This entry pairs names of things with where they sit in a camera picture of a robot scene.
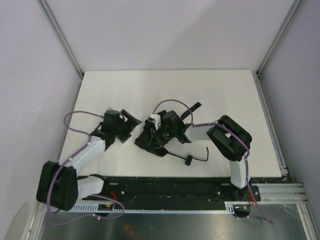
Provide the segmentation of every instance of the table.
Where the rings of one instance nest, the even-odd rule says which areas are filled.
[[[108,107],[127,110],[144,122],[155,106],[165,99],[177,99],[188,106],[200,102],[194,112],[195,123],[206,123],[229,115],[252,136],[248,159],[252,177],[281,177],[272,140],[250,70],[139,70],[87,71],[75,104],[75,111],[103,115]],[[158,110],[174,110],[182,114],[186,108],[166,102]],[[70,126],[92,132],[101,119],[75,114]],[[229,162],[210,141],[181,144],[176,139],[165,147],[176,154],[192,154],[209,161],[193,161],[186,166],[174,156],[158,157],[134,144],[144,123],[137,126],[124,144],[116,142],[93,160],[81,175],[144,177],[229,177]],[[86,136],[68,131],[61,157],[76,151]]]

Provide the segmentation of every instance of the purple cable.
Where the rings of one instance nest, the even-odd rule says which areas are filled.
[[[92,194],[91,197],[96,197],[96,198],[100,198],[100,199],[105,199],[105,200],[108,200],[108,201],[113,201],[117,204],[119,204],[119,206],[122,208],[122,212],[120,212],[118,215],[116,216],[99,216],[99,215],[96,215],[94,213],[88,213],[88,214],[84,214],[84,215],[81,215],[81,216],[78,216],[70,221],[66,221],[66,222],[59,222],[59,223],[55,223],[55,222],[51,222],[49,220],[47,220],[51,225],[54,225],[54,226],[63,226],[63,225],[66,225],[66,224],[70,224],[70,223],[73,223],[79,219],[82,219],[82,218],[85,218],[85,217],[97,217],[98,219],[105,219],[105,220],[111,220],[111,219],[117,219],[119,217],[121,217],[123,214],[125,214],[125,206],[115,200],[115,199],[111,199],[109,197],[106,197],[106,196],[101,196],[101,195],[98,195],[98,194]]]
[[[237,136],[235,135],[232,131],[230,131],[228,128],[226,128],[225,126],[223,126],[222,124],[219,124],[217,122],[208,122],[208,123],[201,123],[201,124],[195,124],[194,127],[204,127],[204,126],[210,126],[210,125],[216,125],[219,128],[225,130],[226,132],[228,132],[229,134],[231,134],[231,136],[233,136],[246,150],[246,155],[244,156],[244,163],[245,163],[245,180],[246,180],[246,185],[248,186],[249,192],[252,196],[252,199],[256,205],[256,207],[258,208],[259,212],[261,213],[261,216],[250,216],[249,218],[259,218],[259,219],[264,219],[266,220],[269,224],[273,225],[274,223],[265,215],[264,211],[261,209],[261,207],[258,205],[257,200],[252,192],[250,183],[249,183],[249,164],[248,164],[248,156],[250,155],[250,149],[247,147],[247,145]]]
[[[183,106],[185,106],[185,107],[188,109],[188,111],[189,111],[189,113],[190,113],[190,115],[191,115],[191,125],[194,125],[194,115],[193,115],[191,109],[190,109],[185,103],[183,103],[182,101],[179,101],[179,100],[166,99],[166,100],[163,100],[163,101],[159,102],[158,105],[154,108],[152,114],[155,114],[156,111],[157,111],[157,108],[158,108],[161,104],[163,104],[163,103],[165,103],[165,102],[177,102],[177,103],[182,104]]]
[[[61,172],[61,170],[64,168],[64,166],[70,161],[70,159],[74,158],[76,155],[78,155],[83,149],[85,149],[87,146],[88,146],[88,143],[91,141],[91,136],[90,136],[90,133],[88,132],[85,132],[85,131],[81,131],[81,130],[77,130],[77,129],[74,129],[74,128],[71,128],[69,126],[69,124],[67,123],[67,118],[69,116],[72,116],[73,114],[77,114],[77,113],[82,113],[82,114],[89,114],[89,115],[92,115],[92,116],[95,116],[95,117],[99,117],[99,118],[103,118],[103,116],[101,115],[98,115],[98,114],[95,114],[95,113],[92,113],[92,112],[88,112],[88,111],[72,111],[72,112],[69,112],[67,115],[65,115],[65,117],[63,118],[63,123],[64,125],[71,131],[74,131],[76,133],[80,133],[80,134],[85,134],[88,136],[88,141],[82,146],[79,148],[79,150],[75,151],[75,153],[73,153],[70,158],[68,158],[67,160],[65,160],[61,166],[58,168],[58,170],[55,172],[55,174],[53,175],[53,178],[52,178],[52,181],[50,183],[50,186],[49,186],[49,190],[48,190],[48,195],[46,197],[46,209],[49,213],[49,215],[52,215],[54,213],[57,213],[58,211],[56,212],[52,212],[51,211],[51,207],[50,207],[50,199],[51,199],[51,195],[52,195],[52,191],[53,191],[53,188],[54,188],[54,185],[55,185],[55,182],[57,180],[57,177],[59,175],[59,173]]]

